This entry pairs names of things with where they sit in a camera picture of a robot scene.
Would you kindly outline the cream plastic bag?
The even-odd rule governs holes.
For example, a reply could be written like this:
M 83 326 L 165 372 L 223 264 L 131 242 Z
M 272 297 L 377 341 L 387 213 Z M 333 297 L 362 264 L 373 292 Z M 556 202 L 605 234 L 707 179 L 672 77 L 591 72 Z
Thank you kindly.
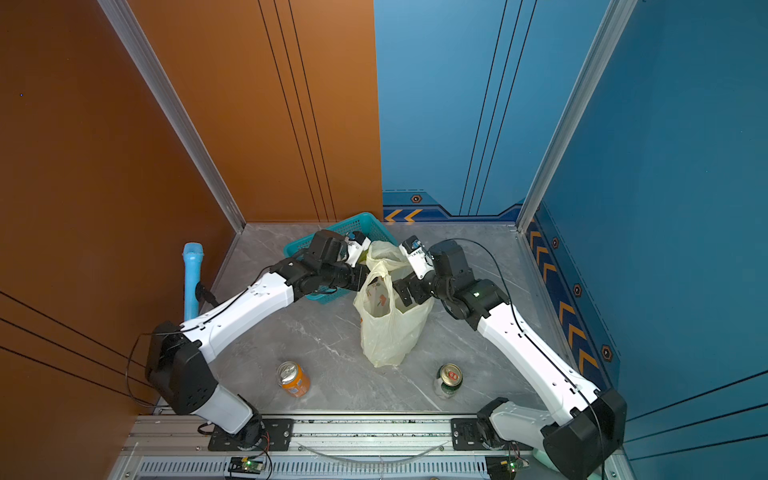
M 419 340 L 434 300 L 403 303 L 394 282 L 412 274 L 413 269 L 395 245 L 374 241 L 364 263 L 369 274 L 354 299 L 361 318 L 361 347 L 374 367 L 397 366 Z

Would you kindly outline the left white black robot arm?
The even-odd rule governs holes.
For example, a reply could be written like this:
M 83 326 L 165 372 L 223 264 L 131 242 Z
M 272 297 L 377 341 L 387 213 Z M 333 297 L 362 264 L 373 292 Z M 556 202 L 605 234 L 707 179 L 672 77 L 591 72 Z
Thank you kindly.
M 232 299 L 180 325 L 158 325 L 150 334 L 147 381 L 175 413 L 199 416 L 243 448 L 255 445 L 264 430 L 260 413 L 220 384 L 209 364 L 240 335 L 306 295 L 360 290 L 368 275 L 361 257 L 370 246 L 360 231 L 320 230 L 308 247 L 266 267 Z

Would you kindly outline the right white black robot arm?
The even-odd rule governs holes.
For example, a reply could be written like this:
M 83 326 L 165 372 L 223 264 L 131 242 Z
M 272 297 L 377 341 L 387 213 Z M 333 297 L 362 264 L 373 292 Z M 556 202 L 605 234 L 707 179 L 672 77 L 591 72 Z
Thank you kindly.
M 565 362 L 526 323 L 506 283 L 474 276 L 459 240 L 425 248 L 415 236 L 399 247 L 412 269 L 395 283 L 407 306 L 438 299 L 456 320 L 490 341 L 534 388 L 538 411 L 499 398 L 477 417 L 492 440 L 520 441 L 546 453 L 568 479 L 586 479 L 624 440 L 627 403 L 615 389 L 601 390 Z

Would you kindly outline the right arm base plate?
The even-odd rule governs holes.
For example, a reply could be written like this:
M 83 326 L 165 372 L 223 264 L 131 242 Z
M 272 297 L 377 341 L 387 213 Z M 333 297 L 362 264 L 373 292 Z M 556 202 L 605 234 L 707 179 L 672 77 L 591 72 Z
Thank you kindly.
M 532 451 L 537 437 L 528 426 L 519 421 L 503 417 L 499 425 L 489 418 L 469 416 L 453 417 L 450 423 L 450 438 L 455 451 Z

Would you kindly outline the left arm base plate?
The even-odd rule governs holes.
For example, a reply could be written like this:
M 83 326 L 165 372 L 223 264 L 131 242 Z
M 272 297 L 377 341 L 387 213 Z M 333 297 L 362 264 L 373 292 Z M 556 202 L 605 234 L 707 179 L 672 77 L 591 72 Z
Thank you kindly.
M 210 435 L 208 450 L 212 452 L 284 452 L 289 449 L 294 420 L 291 418 L 267 418 L 251 420 L 237 434 L 229 434 L 215 426 Z

